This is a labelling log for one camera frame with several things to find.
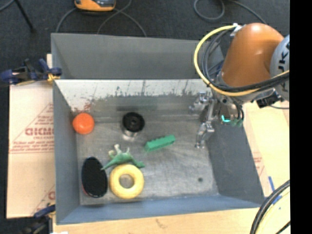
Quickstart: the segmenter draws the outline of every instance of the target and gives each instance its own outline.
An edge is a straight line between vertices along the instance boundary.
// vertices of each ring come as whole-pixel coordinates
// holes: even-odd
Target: green light
[[[221,119],[222,119],[223,122],[230,122],[231,121],[230,119],[225,119],[224,115],[221,115]]]

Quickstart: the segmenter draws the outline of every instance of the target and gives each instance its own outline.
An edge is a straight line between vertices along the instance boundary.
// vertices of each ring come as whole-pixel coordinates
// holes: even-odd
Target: green toy
[[[167,135],[165,137],[157,138],[151,141],[148,141],[144,149],[147,152],[155,151],[160,148],[164,148],[166,146],[172,145],[176,141],[176,138],[174,135]]]
[[[116,144],[114,145],[115,151],[114,150],[110,150],[108,152],[109,157],[112,159],[111,161],[109,161],[103,168],[107,169],[110,166],[113,165],[120,165],[120,164],[124,164],[127,162],[132,162],[136,167],[138,168],[143,168],[145,167],[144,163],[142,161],[136,161],[133,156],[130,154],[129,152],[129,148],[127,148],[126,152],[122,152],[122,150],[119,148],[119,145]]]

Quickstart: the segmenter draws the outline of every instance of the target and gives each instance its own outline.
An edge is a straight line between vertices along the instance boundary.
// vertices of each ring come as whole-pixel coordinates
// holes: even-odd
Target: gray bin
[[[188,106],[209,88],[198,79],[192,56],[197,41],[52,34],[57,224],[178,215],[259,207],[261,184],[244,128],[216,124],[207,148],[194,147],[199,115]],[[211,62],[223,60],[217,49]],[[146,125],[135,138],[120,128],[136,111]],[[95,118],[89,135],[72,120],[79,112]],[[173,145],[146,153],[146,141],[174,134]],[[86,196],[81,167],[89,156],[105,165],[114,144],[145,163],[142,193],[117,198]],[[106,170],[109,176],[112,167]]]

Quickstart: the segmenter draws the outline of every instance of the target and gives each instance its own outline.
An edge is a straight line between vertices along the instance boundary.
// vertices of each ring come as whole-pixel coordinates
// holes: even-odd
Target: yellow ring
[[[124,188],[120,184],[119,178],[122,175],[129,175],[133,178],[134,183],[131,188]],[[135,198],[142,192],[144,187],[143,173],[139,168],[131,164],[118,165],[109,176],[109,185],[116,196],[124,199]]]

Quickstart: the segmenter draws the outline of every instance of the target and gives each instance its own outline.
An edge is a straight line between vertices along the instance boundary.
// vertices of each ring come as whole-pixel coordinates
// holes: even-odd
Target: bin floor
[[[145,126],[136,137],[126,136],[118,120],[95,119],[94,130],[88,135],[77,134],[78,174],[81,181],[81,168],[84,160],[96,157],[103,166],[110,161],[108,152],[119,144],[125,152],[145,164],[144,189],[135,199],[120,199],[110,189],[101,198],[92,198],[80,190],[81,205],[108,204],[172,197],[217,194],[217,186],[209,159],[208,149],[195,148],[198,117],[149,116]],[[151,152],[144,150],[145,143],[166,135],[174,135],[174,144]],[[107,176],[114,166],[106,169]]]

